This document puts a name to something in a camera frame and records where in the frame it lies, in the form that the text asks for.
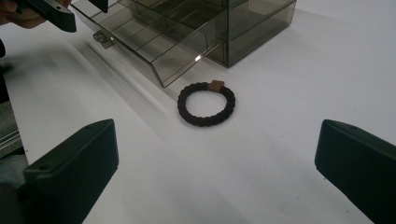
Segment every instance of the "dark brown bracelet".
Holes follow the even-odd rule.
[[[195,117],[192,115],[186,108],[187,98],[196,91],[214,91],[222,94],[226,100],[227,104],[225,108],[220,111],[218,114],[210,117]],[[233,113],[233,109],[235,108],[235,96],[233,92],[224,86],[224,82],[222,81],[212,81],[212,83],[208,84],[207,82],[199,82],[195,84],[191,84],[190,86],[185,87],[178,96],[177,100],[177,109],[180,116],[186,120],[188,123],[199,126],[199,127],[207,127],[216,124],[222,123]]]

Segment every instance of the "acrylic box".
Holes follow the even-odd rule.
[[[72,7],[104,48],[122,45],[147,67],[146,76],[167,87],[203,57],[225,67],[237,63],[289,26],[295,4],[296,0],[110,0],[105,13],[80,0]]]

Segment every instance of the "braided bracelet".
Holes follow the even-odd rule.
[[[210,117],[195,117],[187,110],[186,102],[187,98],[196,91],[218,92],[226,98],[227,104],[225,108],[216,115]],[[233,95],[233,92],[224,86],[223,81],[216,80],[213,80],[210,84],[207,82],[199,82],[185,87],[180,92],[177,100],[177,109],[180,116],[188,123],[199,127],[207,127],[222,123],[224,120],[231,116],[234,107],[235,96]]]

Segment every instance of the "gray acrylic storage box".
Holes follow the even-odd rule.
[[[105,48],[121,44],[166,87],[203,57],[229,67],[291,23],[296,0],[119,0],[72,7]]]

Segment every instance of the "white table surface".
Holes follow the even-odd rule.
[[[49,22],[1,26],[28,161],[114,119],[119,170],[84,223],[371,223],[314,157],[324,119],[396,144],[395,11],[389,0],[299,0],[291,26],[240,63],[203,59],[165,90],[101,49],[80,21],[76,34]],[[235,111],[216,127],[193,127],[177,96],[212,79],[233,90]],[[189,106],[207,116],[225,100],[201,92]]]

